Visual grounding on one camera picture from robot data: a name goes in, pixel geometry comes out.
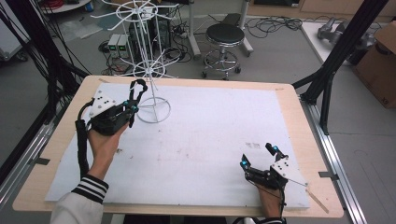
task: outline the white paper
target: white paper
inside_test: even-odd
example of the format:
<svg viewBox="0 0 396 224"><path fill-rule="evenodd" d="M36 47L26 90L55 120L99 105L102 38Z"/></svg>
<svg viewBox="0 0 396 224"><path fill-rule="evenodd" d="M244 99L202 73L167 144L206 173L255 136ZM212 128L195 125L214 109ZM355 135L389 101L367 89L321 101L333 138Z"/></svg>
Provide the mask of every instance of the white paper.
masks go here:
<svg viewBox="0 0 396 224"><path fill-rule="evenodd" d="M129 85L104 83L99 89L117 104L129 96ZM268 170L275 161L268 142L296 163L275 91L161 86L156 95L169 101L171 115L154 124L135 117L106 175L105 203L260 206L239 165L242 154L253 167ZM149 97L151 90L142 101ZM78 184L77 151L75 136L46 201ZM304 187L289 182L286 203L309 207Z"/></svg>

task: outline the striped sleeve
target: striped sleeve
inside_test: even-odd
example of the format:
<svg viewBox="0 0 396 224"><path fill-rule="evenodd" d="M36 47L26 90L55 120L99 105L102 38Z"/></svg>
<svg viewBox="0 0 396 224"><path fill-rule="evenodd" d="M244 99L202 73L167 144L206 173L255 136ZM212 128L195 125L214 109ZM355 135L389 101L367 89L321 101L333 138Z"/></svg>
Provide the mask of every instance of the striped sleeve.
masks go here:
<svg viewBox="0 0 396 224"><path fill-rule="evenodd" d="M94 202L103 203L107 190L108 184L105 181L92 175L84 175L72 192L82 195Z"/></svg>
<svg viewBox="0 0 396 224"><path fill-rule="evenodd" d="M269 218L266 218L266 219L260 221L259 223L261 223L261 224L282 224L283 223L282 219L283 218L281 218L281 217L269 217Z"/></svg>

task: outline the human hand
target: human hand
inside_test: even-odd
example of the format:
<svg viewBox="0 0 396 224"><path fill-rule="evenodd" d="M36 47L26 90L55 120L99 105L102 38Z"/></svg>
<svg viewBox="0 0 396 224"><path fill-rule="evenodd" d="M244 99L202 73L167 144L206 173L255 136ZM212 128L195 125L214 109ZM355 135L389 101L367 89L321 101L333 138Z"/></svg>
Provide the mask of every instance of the human hand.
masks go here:
<svg viewBox="0 0 396 224"><path fill-rule="evenodd" d="M256 185L262 202L262 211L265 218L280 217L280 191L279 189L268 189L263 185Z"/></svg>
<svg viewBox="0 0 396 224"><path fill-rule="evenodd" d="M101 135L95 130L88 131L88 140L93 154L93 163L88 172L89 175L101 180L105 178L108 167L110 167L119 146L120 137L128 125L129 122L111 136Z"/></svg>

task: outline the gray floor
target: gray floor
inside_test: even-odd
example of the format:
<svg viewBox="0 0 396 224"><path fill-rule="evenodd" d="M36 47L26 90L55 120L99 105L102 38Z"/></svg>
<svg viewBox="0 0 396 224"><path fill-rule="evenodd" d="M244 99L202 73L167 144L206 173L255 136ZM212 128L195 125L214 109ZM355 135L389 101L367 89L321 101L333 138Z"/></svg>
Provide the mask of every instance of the gray floor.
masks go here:
<svg viewBox="0 0 396 224"><path fill-rule="evenodd" d="M81 11L58 17L60 22L82 17L84 24L97 22ZM197 19L196 24L199 26L209 19ZM77 38L68 41L67 46L93 74L101 74L106 68L106 60L97 47L111 34L103 31L87 39ZM254 52L247 57L241 49L233 49L242 64L242 72L231 73L230 80L293 83L314 73L321 65L302 31L284 27L264 39L255 38L248 32L246 35ZM202 35L196 37L205 54L211 47ZM203 68L202 60L191 60L173 64L167 71L175 77L201 79ZM207 79L221 78L222 74L209 72ZM46 88L44 78L30 61L13 60L0 67L0 142L3 145L0 164L46 103ZM392 223L396 219L395 121L396 110L385 109L353 74L351 67L342 66L333 81L329 132L368 223ZM15 194L0 211L0 223L48 222L49 213L13 211L14 197ZM105 215L103 223L109 223L110 219L111 215ZM336 219L290 217L289 223L349 223L349 220L347 215Z"/></svg>

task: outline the stool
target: stool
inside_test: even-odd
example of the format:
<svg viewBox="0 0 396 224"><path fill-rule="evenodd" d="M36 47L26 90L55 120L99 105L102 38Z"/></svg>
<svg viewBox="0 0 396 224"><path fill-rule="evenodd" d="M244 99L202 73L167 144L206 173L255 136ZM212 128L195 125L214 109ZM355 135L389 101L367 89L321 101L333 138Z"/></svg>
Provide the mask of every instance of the stool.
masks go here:
<svg viewBox="0 0 396 224"><path fill-rule="evenodd" d="M206 69L208 68L224 72L223 80L228 80L228 71L232 69L235 73L240 73L241 67L238 58L225 48L240 45L244 38L244 32L234 25L218 23L209 26L206 30L206 39L210 43L220 46L220 49L211 50L204 57L205 70L202 72L202 77L207 76Z"/></svg>

